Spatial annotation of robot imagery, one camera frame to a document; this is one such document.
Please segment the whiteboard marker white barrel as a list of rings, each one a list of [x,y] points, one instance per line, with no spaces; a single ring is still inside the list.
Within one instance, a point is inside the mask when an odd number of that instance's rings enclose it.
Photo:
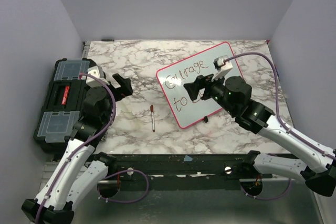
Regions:
[[[155,117],[154,113],[151,113],[152,132],[155,132]]]

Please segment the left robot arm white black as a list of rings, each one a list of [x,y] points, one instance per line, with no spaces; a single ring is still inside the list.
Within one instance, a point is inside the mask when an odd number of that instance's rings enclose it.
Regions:
[[[132,95],[131,80],[114,74],[119,84],[115,88],[109,81],[93,73],[85,73],[89,89],[83,101],[81,117],[74,124],[64,154],[49,181],[33,199],[26,199],[23,213],[33,223],[71,223],[79,202],[102,178],[116,175],[113,159],[99,154],[83,174],[89,156],[113,123],[116,102]]]

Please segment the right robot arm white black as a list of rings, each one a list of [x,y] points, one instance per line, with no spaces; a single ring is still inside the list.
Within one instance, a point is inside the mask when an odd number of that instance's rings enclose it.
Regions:
[[[252,88],[242,77],[213,81],[211,75],[200,75],[183,87],[191,100],[195,100],[203,89],[202,100],[213,99],[240,127],[277,143],[295,156],[289,159],[250,152],[251,159],[241,165],[241,171],[246,177],[252,178],[259,173],[280,175],[303,181],[319,195],[333,195],[335,150],[280,121],[272,109],[252,100]]]

